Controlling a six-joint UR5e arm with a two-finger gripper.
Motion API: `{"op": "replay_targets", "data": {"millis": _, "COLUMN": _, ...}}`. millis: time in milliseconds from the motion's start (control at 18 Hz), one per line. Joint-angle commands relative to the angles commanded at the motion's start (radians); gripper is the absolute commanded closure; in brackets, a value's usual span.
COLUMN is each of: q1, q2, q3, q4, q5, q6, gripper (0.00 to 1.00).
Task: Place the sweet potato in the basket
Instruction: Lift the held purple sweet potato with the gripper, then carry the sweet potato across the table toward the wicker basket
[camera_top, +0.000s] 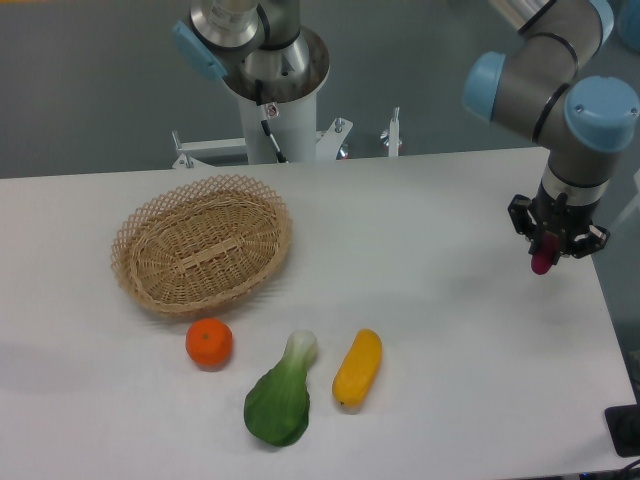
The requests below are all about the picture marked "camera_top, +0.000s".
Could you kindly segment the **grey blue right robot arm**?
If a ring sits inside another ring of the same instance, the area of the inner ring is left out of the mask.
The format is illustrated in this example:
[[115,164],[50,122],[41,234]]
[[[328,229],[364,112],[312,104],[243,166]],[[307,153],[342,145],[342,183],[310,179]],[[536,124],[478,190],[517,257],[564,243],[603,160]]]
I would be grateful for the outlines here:
[[606,1],[494,1],[523,40],[511,55],[483,54],[463,89],[464,106],[548,150],[535,197],[508,212],[531,255],[582,258],[609,238],[593,215],[639,121],[639,96],[615,77],[581,77],[612,33]]

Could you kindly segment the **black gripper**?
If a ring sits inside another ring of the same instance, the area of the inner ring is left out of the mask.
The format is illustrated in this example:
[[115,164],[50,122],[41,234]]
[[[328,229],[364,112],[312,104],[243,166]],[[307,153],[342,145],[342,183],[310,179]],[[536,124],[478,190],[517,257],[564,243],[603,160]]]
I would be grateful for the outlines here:
[[538,252],[545,233],[555,235],[559,246],[554,263],[561,258],[581,259],[603,250],[610,231],[592,223],[594,204],[570,205],[565,193],[556,198],[539,189],[535,198],[516,194],[507,207],[518,235],[529,242],[528,253]]

